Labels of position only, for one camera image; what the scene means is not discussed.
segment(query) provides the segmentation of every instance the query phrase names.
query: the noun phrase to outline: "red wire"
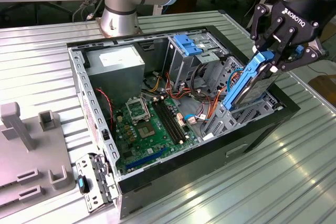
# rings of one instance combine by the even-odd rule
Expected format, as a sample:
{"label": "red wire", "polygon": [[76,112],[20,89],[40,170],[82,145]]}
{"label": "red wire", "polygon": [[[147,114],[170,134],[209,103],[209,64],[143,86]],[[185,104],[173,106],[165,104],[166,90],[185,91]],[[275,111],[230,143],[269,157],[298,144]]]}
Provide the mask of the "red wire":
{"label": "red wire", "polygon": [[101,91],[100,89],[96,89],[97,91],[99,91],[103,96],[105,96],[107,102],[109,103],[109,107],[110,107],[110,115],[111,115],[111,131],[112,131],[112,125],[113,125],[113,119],[112,119],[112,105],[111,105],[111,101],[109,99],[109,97],[103,92]]}

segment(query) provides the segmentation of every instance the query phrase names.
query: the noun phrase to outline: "motherboard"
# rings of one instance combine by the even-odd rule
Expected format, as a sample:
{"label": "motherboard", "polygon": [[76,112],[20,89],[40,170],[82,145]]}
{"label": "motherboard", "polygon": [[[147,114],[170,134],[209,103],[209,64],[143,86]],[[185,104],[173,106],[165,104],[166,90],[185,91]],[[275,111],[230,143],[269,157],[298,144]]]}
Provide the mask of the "motherboard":
{"label": "motherboard", "polygon": [[[117,168],[122,175],[198,143],[189,126],[178,123],[179,111],[171,98],[137,102],[131,100],[131,106],[128,102],[113,112],[120,153]],[[144,115],[143,119],[135,122],[139,115]]]}

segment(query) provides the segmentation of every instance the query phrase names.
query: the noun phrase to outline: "ram slot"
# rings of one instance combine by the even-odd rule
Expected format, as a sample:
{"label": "ram slot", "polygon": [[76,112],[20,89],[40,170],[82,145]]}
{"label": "ram slot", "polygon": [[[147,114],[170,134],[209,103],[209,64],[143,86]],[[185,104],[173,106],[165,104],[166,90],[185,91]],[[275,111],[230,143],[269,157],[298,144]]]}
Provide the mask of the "ram slot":
{"label": "ram slot", "polygon": [[185,136],[164,102],[156,102],[152,105],[174,144],[180,144],[180,141],[184,142]]}

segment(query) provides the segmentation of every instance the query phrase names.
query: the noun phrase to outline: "white label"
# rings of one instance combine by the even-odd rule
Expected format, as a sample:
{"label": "white label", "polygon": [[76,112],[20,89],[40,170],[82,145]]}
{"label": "white label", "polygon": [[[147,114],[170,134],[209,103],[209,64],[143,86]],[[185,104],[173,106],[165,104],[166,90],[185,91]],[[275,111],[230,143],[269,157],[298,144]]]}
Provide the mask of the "white label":
{"label": "white label", "polygon": [[99,56],[104,67],[139,61],[132,47],[115,48],[112,52]]}

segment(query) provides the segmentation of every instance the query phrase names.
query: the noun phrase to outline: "metal sheet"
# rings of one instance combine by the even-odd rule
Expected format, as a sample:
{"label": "metal sheet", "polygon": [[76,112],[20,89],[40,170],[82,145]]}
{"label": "metal sheet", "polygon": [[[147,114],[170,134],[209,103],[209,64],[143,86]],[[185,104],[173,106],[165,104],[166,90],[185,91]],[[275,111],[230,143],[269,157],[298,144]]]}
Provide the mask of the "metal sheet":
{"label": "metal sheet", "polygon": [[[142,17],[139,21],[144,32],[215,25],[248,57],[253,55],[253,43],[246,32],[219,12]],[[59,61],[59,57],[66,53],[66,42],[101,38],[97,24],[14,28],[0,30],[0,35],[0,61],[6,62],[6,67],[0,64],[0,102],[18,101],[23,116],[47,108],[58,111],[72,163],[93,151],[69,76],[69,61]],[[10,62],[27,65],[21,63],[18,68]],[[290,121],[256,150],[120,222],[335,223],[335,114],[298,77],[287,73],[277,84],[301,107]],[[113,207],[88,216],[75,188],[0,223],[46,223],[55,219],[61,223],[118,222]]]}

